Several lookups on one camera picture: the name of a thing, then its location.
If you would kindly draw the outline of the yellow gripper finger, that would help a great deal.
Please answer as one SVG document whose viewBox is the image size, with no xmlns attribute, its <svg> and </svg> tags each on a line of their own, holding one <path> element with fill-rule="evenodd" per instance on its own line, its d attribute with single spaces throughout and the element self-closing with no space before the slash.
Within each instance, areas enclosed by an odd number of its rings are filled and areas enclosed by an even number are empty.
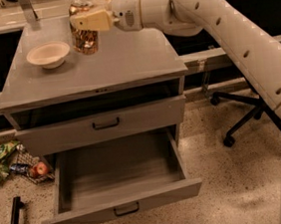
<svg viewBox="0 0 281 224">
<path fill-rule="evenodd" d="M 110 7 L 113 0 L 95 0 L 95 4 L 101 7 Z"/>
<path fill-rule="evenodd" d="M 95 11 L 80 12 L 70 17 L 70 23 L 77 30 L 108 31 L 119 18 L 110 10 L 97 9 Z"/>
</svg>

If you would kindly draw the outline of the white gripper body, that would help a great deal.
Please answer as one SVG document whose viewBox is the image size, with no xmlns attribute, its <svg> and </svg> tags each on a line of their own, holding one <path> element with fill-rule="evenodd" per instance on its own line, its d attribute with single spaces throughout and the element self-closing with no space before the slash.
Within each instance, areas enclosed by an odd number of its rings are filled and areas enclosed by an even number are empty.
<svg viewBox="0 0 281 224">
<path fill-rule="evenodd" d="M 123 31 L 164 29 L 173 25 L 170 0 L 112 0 L 115 26 Z"/>
</svg>

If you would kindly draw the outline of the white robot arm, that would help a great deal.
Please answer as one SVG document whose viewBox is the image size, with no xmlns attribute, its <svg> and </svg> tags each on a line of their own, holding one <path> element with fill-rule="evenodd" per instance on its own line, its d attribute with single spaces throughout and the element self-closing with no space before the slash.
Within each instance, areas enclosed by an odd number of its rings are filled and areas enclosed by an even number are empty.
<svg viewBox="0 0 281 224">
<path fill-rule="evenodd" d="M 226 0 L 89 0 L 80 6 L 70 17 L 78 30 L 157 28 L 181 37 L 206 30 L 281 118 L 281 43 Z"/>
</svg>

